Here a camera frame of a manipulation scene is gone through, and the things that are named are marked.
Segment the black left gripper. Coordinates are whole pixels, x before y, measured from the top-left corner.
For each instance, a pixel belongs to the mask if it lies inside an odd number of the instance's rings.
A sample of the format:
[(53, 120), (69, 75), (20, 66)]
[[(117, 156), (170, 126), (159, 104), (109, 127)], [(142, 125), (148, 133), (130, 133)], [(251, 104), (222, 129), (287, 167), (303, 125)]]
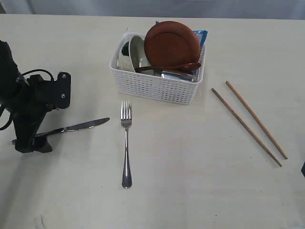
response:
[(21, 153), (51, 152), (47, 136), (34, 136), (47, 112), (70, 106), (71, 75), (60, 72), (57, 80), (47, 81), (35, 74), (21, 85), (20, 92), (9, 101), (16, 134), (15, 149)]

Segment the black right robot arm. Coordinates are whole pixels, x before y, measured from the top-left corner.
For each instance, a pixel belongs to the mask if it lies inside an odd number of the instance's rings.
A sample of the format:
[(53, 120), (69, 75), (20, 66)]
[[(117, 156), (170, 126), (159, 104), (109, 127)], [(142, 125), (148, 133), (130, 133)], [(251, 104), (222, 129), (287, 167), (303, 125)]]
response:
[(301, 172), (302, 172), (303, 176), (305, 177), (305, 163), (302, 166)]

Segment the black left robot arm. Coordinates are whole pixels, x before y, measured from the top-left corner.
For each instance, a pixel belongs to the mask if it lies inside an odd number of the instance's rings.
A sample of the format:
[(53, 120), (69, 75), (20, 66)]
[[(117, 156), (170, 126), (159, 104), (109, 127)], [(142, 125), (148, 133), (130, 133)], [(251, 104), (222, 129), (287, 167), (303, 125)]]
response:
[(41, 72), (49, 74), (49, 71), (34, 69), (28, 71), (30, 77), (26, 79), (19, 72), (8, 43), (0, 43), (0, 110), (10, 113), (0, 129), (14, 125), (15, 149), (21, 153), (52, 151), (47, 134), (39, 135), (37, 131), (48, 112), (65, 109), (71, 102), (71, 75), (60, 72), (57, 79), (51, 76), (47, 81)]

